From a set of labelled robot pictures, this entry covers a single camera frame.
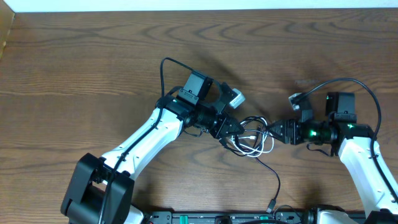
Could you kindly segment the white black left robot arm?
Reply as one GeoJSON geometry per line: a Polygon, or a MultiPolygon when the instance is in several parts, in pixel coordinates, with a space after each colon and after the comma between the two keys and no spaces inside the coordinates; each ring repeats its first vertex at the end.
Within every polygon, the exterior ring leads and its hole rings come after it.
{"type": "Polygon", "coordinates": [[[162,148],[191,126],[219,140],[244,131],[223,110],[166,95],[122,144],[101,157],[87,153],[78,161],[61,213],[73,223],[142,223],[144,213],[131,204],[136,179],[162,148]]]}

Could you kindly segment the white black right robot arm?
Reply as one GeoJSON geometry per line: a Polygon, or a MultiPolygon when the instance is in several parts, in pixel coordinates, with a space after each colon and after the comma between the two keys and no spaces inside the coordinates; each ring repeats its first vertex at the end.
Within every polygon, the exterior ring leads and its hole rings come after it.
{"type": "Polygon", "coordinates": [[[367,124],[294,119],[266,128],[284,144],[329,144],[347,168],[363,204],[366,223],[397,223],[397,182],[381,155],[376,133],[367,124]]]}

